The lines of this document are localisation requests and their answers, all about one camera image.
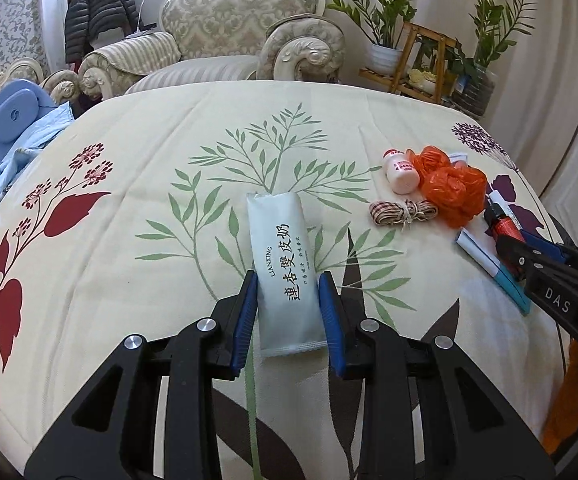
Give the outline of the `small white yogurt bottle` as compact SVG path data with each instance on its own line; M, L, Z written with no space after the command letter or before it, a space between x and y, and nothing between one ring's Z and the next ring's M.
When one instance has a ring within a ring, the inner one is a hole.
M407 195L416 191L419 174L404 152L390 148L383 153L382 159L385 177L395 194Z

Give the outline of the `black puffer jacket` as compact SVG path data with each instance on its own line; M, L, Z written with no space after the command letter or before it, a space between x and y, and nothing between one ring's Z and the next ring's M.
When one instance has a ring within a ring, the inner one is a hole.
M135 0L71 0L64 19L65 62L80 63L87 48L102 32L136 32L139 23Z

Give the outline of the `blue massage pillow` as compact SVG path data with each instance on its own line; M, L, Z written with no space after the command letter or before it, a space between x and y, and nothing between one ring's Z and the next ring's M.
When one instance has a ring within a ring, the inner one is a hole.
M25 130L56 107L38 84L26 79L8 81L0 90L0 163Z

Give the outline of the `light blue cloth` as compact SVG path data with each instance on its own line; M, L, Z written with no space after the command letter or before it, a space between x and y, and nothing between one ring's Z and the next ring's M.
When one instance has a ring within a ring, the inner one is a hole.
M72 105L65 102L38 118L14 141L0 141L0 202L7 188L54 138L74 122Z

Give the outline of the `white curtain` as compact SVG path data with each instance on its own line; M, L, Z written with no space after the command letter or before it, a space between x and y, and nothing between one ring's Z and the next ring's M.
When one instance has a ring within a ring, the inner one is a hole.
M416 23L476 47L475 0L416 0ZM531 35L494 62L498 82L482 125L544 192L578 131L578 0L536 0Z

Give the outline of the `white green tube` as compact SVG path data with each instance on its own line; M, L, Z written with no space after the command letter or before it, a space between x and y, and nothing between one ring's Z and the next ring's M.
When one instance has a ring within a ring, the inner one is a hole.
M498 191L492 191L489 194L490 201L492 203L498 204L501 207L502 211L505 212L506 216L510 218L515 223L515 226L518 230L521 229L521 223L518 218L515 216L512 208L510 208L510 204L506 202L505 198L500 194Z

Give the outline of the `floral cream tablecloth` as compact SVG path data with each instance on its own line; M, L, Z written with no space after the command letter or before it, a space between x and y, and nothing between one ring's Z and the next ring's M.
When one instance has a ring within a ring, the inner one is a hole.
M390 148L464 153L524 227L557 232L504 148L456 110L334 84L231 81L88 110L0 202L0 452L16 469L123 337L159 339L237 292L247 199L300 197L313 263L372 318L456 340L534 431L562 336L521 313L441 220L381 228Z

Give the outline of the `plant in white pot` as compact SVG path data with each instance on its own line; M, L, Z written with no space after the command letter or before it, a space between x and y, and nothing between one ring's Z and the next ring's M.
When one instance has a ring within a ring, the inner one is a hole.
M416 12L416 0L329 0L327 8L347 15L369 41L366 67L390 76L400 61L404 24Z

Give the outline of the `red drink bottle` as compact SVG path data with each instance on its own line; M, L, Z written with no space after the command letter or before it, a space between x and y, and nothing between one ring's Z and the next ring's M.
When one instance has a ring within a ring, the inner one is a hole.
M501 236L514 238L515 240L519 240L519 242L524 241L524 237L512 218L510 218L497 203L490 202L487 204L486 208L484 208L484 220L486 220L489 233L495 242L497 242Z

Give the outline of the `checkered twine bundle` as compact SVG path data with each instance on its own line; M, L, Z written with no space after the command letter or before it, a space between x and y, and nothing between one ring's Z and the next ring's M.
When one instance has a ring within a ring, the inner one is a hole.
M413 222L429 222L438 216L438 208L428 200L386 202L378 200L368 207L376 226L408 226Z

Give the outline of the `small yellow flower pot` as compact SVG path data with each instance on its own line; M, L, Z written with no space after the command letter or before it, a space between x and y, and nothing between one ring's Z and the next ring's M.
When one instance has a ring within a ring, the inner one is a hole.
M436 91L436 75L428 70L411 68L407 74L408 83L416 90L430 94Z

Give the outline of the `wooden plant stand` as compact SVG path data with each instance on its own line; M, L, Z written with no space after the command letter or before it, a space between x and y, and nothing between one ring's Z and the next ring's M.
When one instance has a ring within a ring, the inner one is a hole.
M403 44L394 50L394 61L385 61L384 68L375 72L379 55L385 56L387 50L371 46L369 52L374 55L367 66L359 70L359 76L380 84L390 93L402 94L419 101L446 104L449 102L457 84L457 50L460 42L427 27L406 22L401 32ZM436 91L431 96L414 89L407 79L411 68L428 70L436 75Z

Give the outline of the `orange plastic bag ball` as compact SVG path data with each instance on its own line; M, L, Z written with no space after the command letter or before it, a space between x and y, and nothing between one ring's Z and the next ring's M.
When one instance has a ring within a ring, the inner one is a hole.
M481 214L488 181L480 169L466 164L456 166L448 154L432 145L420 153L407 150L405 155L418 172L421 195L437 207L447 226L464 228Z

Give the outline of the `white teal paper box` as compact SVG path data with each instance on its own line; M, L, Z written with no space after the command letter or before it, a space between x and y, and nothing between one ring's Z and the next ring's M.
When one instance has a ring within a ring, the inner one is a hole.
M530 313L531 301L524 295L524 291L515 281L513 275L495 255L488 252L487 249L478 242L472 233L465 228L461 228L456 235L455 243L513 300L522 315L528 315Z

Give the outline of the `white red snack packet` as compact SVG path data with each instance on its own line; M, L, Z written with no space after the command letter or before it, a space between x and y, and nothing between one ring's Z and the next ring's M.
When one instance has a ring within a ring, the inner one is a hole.
M452 153L449 154L449 160L453 167L455 168L466 168L468 166L468 154L467 153Z

